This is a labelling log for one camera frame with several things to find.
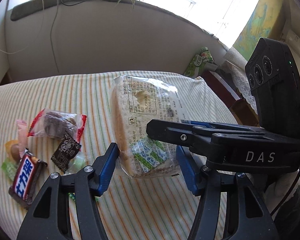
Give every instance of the windowsill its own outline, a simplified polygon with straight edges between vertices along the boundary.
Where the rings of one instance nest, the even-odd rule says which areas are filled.
[[[51,8],[57,5],[57,0],[43,0],[44,1],[44,9],[47,8]],[[71,2],[81,2],[81,1],[87,1],[87,2],[91,2],[91,1],[96,1],[96,0],[62,0],[64,3],[71,3]],[[107,2],[114,2],[117,3],[118,0],[101,0],[101,1],[107,1]],[[127,3],[127,4],[131,4],[132,6],[132,2],[131,0],[121,0],[120,3]],[[181,19],[182,21],[191,24],[192,26],[195,26],[197,28],[199,28],[200,30],[202,30],[203,32],[205,32],[208,35],[213,36],[215,39],[217,39],[217,37],[215,37],[212,33],[209,33],[203,29],[201,29],[199,26],[195,25],[194,23],[188,21],[187,19],[178,16],[170,11],[167,11],[165,9],[159,8],[157,6],[145,3],[145,2],[141,2],[138,0],[135,0],[135,6],[141,6],[141,7],[145,7],[145,8],[149,8],[149,9],[153,9],[153,10],[157,10],[157,11],[161,11],[162,13],[177,17],[179,19]],[[10,20],[11,21],[17,21],[20,20],[24,17],[27,17],[31,14],[34,14],[36,12],[42,11],[42,0],[30,0],[28,2],[19,4],[17,6],[15,6],[12,9],[11,15],[10,15]],[[228,51],[228,48],[221,42],[219,41],[219,43],[224,47],[225,50]]]

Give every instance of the camera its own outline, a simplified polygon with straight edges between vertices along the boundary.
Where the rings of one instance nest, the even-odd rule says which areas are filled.
[[[300,76],[289,47],[260,38],[245,72],[260,126],[300,139]]]

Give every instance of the metal screw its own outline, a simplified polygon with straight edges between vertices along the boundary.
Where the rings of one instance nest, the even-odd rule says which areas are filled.
[[[185,134],[182,134],[180,136],[180,139],[181,139],[181,141],[185,141],[185,140],[187,140],[187,136]]]
[[[57,172],[51,173],[50,178],[55,179],[59,176]]]
[[[86,166],[85,168],[84,168],[84,171],[85,172],[90,172],[90,171],[92,171],[93,170],[93,167],[92,166]]]
[[[238,173],[238,177],[239,177],[239,178],[244,178],[245,176],[246,176],[245,173]]]
[[[203,165],[203,166],[202,166],[202,169],[203,169],[204,171],[211,171],[211,169],[208,168],[206,165]]]
[[[214,135],[216,135],[216,136],[220,136],[220,137],[226,137],[226,135],[225,135],[225,134],[223,134],[223,133],[215,133]]]

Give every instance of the tissue box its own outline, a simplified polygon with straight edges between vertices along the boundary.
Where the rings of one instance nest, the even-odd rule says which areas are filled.
[[[186,77],[196,78],[200,76],[203,72],[203,67],[206,63],[213,63],[213,58],[207,47],[202,47],[199,54],[195,54],[194,58],[187,67],[185,73]]]

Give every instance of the chocolate cookie packet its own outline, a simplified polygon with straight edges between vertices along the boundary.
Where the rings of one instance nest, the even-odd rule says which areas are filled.
[[[58,149],[52,155],[51,160],[63,172],[69,167],[69,162],[80,151],[81,145],[77,143],[68,132],[63,135]]]
[[[32,204],[32,196],[37,179],[44,166],[48,166],[42,160],[36,158],[27,148],[19,162],[13,184],[9,188],[9,194],[25,209]]]
[[[87,116],[43,109],[34,118],[28,136],[62,139],[65,132],[80,142]]]

